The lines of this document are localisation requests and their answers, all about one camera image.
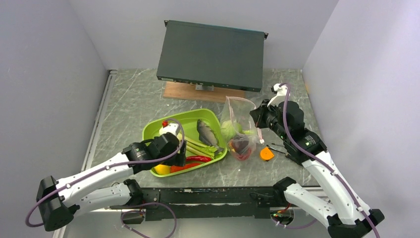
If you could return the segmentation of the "orange red chili pepper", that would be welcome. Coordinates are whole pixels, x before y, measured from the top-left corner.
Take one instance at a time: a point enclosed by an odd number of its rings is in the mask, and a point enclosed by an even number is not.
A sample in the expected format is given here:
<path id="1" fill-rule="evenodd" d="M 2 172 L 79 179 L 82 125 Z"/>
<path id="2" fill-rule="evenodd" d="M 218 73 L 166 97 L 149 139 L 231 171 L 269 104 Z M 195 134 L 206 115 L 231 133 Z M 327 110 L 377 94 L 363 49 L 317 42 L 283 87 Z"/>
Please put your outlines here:
<path id="1" fill-rule="evenodd" d="M 189 163 L 189 164 L 186 164 L 185 166 L 182 166 L 182 167 L 179 167 L 179 166 L 171 166 L 170 167 L 170 172 L 171 173 L 176 173 L 176 172 L 187 170 L 187 169 L 190 169 L 190 168 L 199 166 L 199 165 L 201 165 L 201 164 L 200 163 Z"/>

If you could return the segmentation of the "clear pink zip top bag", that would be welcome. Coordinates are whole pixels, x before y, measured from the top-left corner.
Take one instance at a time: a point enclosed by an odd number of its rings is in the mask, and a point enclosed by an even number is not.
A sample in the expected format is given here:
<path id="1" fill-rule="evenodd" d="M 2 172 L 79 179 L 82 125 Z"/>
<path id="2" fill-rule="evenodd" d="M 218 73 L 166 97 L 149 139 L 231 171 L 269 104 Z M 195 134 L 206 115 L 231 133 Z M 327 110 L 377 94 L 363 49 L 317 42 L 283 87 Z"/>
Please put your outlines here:
<path id="1" fill-rule="evenodd" d="M 241 97 L 227 96 L 220 118 L 220 132 L 229 153 L 238 161 L 247 160 L 263 144 L 262 131 L 256 128 L 250 112 L 257 106 Z"/>

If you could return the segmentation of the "yellow bell pepper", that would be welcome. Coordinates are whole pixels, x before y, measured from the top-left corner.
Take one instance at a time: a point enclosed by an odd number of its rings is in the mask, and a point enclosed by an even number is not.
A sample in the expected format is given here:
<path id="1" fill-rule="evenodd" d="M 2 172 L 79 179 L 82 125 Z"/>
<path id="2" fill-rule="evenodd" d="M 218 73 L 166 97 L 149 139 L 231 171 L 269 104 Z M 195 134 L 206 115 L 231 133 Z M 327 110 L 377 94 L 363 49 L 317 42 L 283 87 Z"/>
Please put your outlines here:
<path id="1" fill-rule="evenodd" d="M 171 166 L 167 165 L 157 165 L 154 167 L 154 171 L 158 175 L 167 175 L 171 173 Z"/>

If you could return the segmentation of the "grey toy fish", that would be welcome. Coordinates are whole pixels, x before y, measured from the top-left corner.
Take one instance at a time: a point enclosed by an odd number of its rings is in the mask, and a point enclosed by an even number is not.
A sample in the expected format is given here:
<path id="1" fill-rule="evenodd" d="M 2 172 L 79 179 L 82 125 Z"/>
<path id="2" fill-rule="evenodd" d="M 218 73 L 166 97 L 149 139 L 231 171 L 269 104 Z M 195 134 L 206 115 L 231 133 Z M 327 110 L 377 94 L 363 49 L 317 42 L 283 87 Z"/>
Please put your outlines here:
<path id="1" fill-rule="evenodd" d="M 196 129 L 199 134 L 199 140 L 202 143 L 215 148 L 219 147 L 215 133 L 204 121 L 198 119 Z"/>

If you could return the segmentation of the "green cabbage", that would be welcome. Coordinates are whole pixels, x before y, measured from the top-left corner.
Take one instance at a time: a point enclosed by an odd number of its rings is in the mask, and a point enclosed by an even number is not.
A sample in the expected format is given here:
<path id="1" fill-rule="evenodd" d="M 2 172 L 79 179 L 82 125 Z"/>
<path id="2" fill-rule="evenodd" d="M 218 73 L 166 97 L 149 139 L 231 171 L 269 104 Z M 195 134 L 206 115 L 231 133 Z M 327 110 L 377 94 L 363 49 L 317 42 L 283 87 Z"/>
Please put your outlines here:
<path id="1" fill-rule="evenodd" d="M 237 133 L 242 133 L 242 126 L 237 122 L 227 120 L 221 124 L 220 131 L 225 140 L 230 140 Z"/>

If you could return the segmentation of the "red tomato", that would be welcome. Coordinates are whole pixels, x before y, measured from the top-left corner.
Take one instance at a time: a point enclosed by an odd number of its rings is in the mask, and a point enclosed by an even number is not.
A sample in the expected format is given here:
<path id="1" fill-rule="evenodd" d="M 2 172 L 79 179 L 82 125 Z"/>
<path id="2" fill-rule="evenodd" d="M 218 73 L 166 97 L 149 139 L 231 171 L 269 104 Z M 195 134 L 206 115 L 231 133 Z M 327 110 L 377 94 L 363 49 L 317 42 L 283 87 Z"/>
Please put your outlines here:
<path id="1" fill-rule="evenodd" d="M 245 161 L 249 159 L 249 157 L 254 153 L 255 148 L 248 147 L 241 151 L 236 151 L 235 149 L 231 148 L 229 153 L 238 161 Z"/>

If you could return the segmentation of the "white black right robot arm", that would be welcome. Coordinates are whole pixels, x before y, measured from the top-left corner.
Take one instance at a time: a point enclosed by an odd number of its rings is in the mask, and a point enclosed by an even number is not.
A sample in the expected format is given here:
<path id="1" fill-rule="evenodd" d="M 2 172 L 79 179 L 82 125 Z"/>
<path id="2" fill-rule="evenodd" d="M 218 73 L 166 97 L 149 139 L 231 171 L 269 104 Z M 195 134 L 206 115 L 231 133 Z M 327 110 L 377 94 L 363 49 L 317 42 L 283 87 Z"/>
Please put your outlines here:
<path id="1" fill-rule="evenodd" d="M 349 186 L 333 162 L 327 146 L 305 127 L 304 112 L 296 102 L 269 105 L 265 99 L 250 111 L 255 126 L 269 128 L 283 142 L 287 158 L 302 166 L 316 179 L 328 201 L 306 191 L 285 177 L 274 186 L 273 200 L 279 206 L 291 203 L 322 223 L 332 238 L 362 238 L 373 231 L 385 216 L 370 208 Z"/>

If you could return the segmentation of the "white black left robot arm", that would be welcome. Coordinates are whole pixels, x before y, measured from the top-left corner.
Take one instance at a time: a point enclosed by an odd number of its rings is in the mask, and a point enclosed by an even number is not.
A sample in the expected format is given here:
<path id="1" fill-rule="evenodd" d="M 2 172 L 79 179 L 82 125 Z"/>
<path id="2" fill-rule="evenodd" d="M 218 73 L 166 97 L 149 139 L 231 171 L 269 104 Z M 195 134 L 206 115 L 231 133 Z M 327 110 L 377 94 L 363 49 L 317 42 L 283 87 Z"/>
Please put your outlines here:
<path id="1" fill-rule="evenodd" d="M 133 180 L 115 188 L 105 185 L 160 164 L 183 166 L 186 162 L 184 138 L 164 133 L 152 139 L 131 143 L 105 162 L 66 178 L 47 176 L 40 181 L 36 196 L 45 231 L 69 224 L 76 216 L 106 206 L 138 207 L 143 199 Z"/>

